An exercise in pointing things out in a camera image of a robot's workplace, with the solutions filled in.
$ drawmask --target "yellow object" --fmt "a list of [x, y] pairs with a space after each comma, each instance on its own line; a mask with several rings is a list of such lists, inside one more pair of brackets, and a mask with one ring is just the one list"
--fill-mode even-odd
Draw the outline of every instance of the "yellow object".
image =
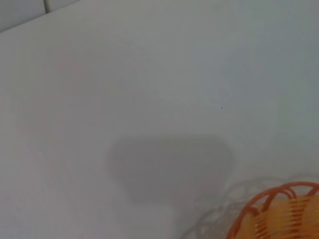
[[[297, 188], [303, 192], [296, 193]], [[319, 239], [318, 191], [317, 183], [294, 182], [258, 194], [242, 210], [227, 239]]]

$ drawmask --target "orange plastic basket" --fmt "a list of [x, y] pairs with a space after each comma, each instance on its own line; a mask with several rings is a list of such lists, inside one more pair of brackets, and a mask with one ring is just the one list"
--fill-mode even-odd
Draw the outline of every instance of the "orange plastic basket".
[[318, 183], [294, 182], [258, 194], [241, 211], [226, 238], [319, 239], [318, 191]]

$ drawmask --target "orange rim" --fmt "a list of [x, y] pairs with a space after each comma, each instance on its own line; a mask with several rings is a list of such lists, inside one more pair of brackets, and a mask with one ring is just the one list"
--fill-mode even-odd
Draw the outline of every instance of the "orange rim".
[[256, 195], [254, 198], [252, 198], [247, 205], [243, 208], [241, 213], [239, 214], [237, 220], [233, 224], [233, 226], [230, 228], [228, 235], [226, 239], [231, 239], [236, 237], [238, 231], [240, 230], [241, 223], [244, 219], [244, 217], [248, 214], [251, 213], [254, 216], [257, 216], [260, 214], [260, 211], [253, 207], [253, 205], [258, 202], [260, 199], [267, 197], [266, 201], [264, 202], [262, 206], [261, 212], [265, 212], [268, 210], [271, 202], [273, 199], [278, 195], [278, 194], [284, 194], [286, 195], [289, 199], [296, 198], [297, 195], [295, 191], [292, 189], [292, 187], [296, 186], [307, 186], [307, 187], [312, 187], [312, 189], [306, 194], [306, 196], [313, 196], [316, 194], [316, 192], [319, 191], [319, 184], [318, 183], [312, 183], [312, 182], [293, 182], [293, 183], [287, 183], [283, 184], [279, 187], [271, 188], [268, 189], [264, 192], [261, 192], [260, 194]]

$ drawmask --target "white surface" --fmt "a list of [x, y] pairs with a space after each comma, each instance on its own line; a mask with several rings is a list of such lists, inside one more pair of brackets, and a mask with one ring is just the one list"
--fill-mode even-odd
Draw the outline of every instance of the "white surface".
[[57, 10], [61, 7], [67, 6], [71, 3], [74, 3], [78, 0], [49, 0], [50, 9], [52, 11]]
[[22, 225], [173, 239], [234, 182], [319, 172], [319, 2], [224, 3], [83, 0], [0, 36], [0, 190], [46, 206]]
[[44, 14], [43, 0], [1, 0], [0, 32]]

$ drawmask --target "orange basket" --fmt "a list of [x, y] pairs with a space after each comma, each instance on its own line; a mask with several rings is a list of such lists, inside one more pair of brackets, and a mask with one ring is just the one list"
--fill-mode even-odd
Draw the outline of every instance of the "orange basket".
[[319, 239], [318, 191], [318, 183], [294, 182], [258, 194], [226, 239]]

